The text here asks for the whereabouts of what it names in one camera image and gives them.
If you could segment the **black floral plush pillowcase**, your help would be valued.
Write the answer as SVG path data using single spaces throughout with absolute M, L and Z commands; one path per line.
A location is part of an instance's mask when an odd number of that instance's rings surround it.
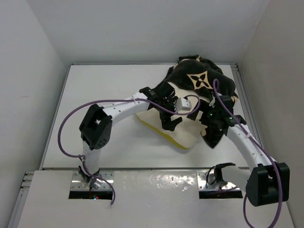
M 188 94 L 197 94 L 200 100 L 200 106 L 197 111 L 186 115 L 187 118 L 195 120 L 198 113 L 201 111 L 203 102 L 210 103 L 214 90 L 212 88 L 213 80 L 219 81 L 218 92 L 222 95 L 229 95 L 233 103 L 238 100 L 238 95 L 235 93 L 235 83 L 232 79 L 225 76 L 222 70 L 212 61 L 201 58 L 199 55 L 180 57 L 179 61 L 168 69 L 166 77 L 159 83 L 170 84 L 178 96 L 186 96 Z M 219 137 L 202 137 L 206 144 L 214 148 L 222 136 Z

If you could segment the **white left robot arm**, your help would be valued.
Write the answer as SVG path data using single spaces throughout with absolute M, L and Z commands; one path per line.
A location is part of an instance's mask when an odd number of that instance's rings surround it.
M 137 112 L 155 108 L 159 112 L 162 129 L 172 132 L 181 123 L 182 118 L 172 120 L 172 114 L 162 110 L 158 105 L 176 112 L 177 100 L 174 88 L 166 84 L 154 89 L 142 88 L 131 97 L 120 102 L 111 102 L 108 106 L 99 107 L 97 104 L 90 106 L 79 127 L 85 165 L 80 165 L 78 171 L 84 181 L 90 182 L 89 174 L 99 173 L 98 161 L 101 148 L 109 142 L 112 126 Z

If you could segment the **cream contoured pillow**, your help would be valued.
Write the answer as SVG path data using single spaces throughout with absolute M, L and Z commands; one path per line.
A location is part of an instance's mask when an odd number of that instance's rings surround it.
M 152 108 L 148 111 L 136 114 L 137 119 L 147 126 L 150 130 L 157 133 L 168 142 L 180 149 L 190 149 L 199 141 L 199 138 L 206 135 L 206 125 L 200 122 L 202 112 L 199 112 L 195 120 L 182 116 L 182 122 L 179 123 L 173 132 L 162 129 L 159 112 Z

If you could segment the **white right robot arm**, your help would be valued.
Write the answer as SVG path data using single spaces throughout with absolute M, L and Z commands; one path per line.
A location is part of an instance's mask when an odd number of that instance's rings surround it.
M 237 183 L 246 192 L 249 202 L 263 206 L 288 201 L 290 169 L 284 162 L 268 158 L 256 145 L 245 119 L 233 114 L 233 101 L 228 95 L 215 98 L 212 103 L 202 101 L 200 122 L 207 126 L 203 136 L 210 148 L 215 148 L 222 136 L 226 136 L 237 147 L 247 162 L 250 174 L 244 174 L 232 162 L 215 166 L 215 181 L 227 182 L 233 174 L 240 177 Z

